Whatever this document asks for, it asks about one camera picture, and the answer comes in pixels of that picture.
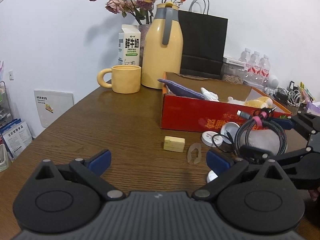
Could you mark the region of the person right hand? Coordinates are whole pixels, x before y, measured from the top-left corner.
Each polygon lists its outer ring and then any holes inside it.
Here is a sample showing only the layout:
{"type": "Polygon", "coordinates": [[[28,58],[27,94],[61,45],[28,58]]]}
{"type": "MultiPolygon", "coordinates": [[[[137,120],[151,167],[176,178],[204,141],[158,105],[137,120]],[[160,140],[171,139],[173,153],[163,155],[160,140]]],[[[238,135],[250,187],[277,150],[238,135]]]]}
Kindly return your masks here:
{"type": "Polygon", "coordinates": [[[317,200],[317,198],[319,197],[320,192],[318,189],[309,190],[309,194],[310,194],[310,198],[315,202],[317,200]]]}

